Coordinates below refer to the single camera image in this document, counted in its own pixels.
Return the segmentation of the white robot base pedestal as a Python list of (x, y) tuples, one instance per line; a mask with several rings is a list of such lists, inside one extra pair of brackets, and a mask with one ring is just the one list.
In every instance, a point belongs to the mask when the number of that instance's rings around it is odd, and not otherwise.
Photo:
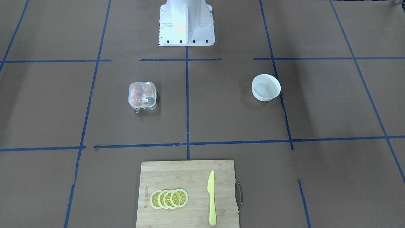
[(159, 46), (215, 44), (213, 10), (205, 0), (168, 0), (159, 13)]

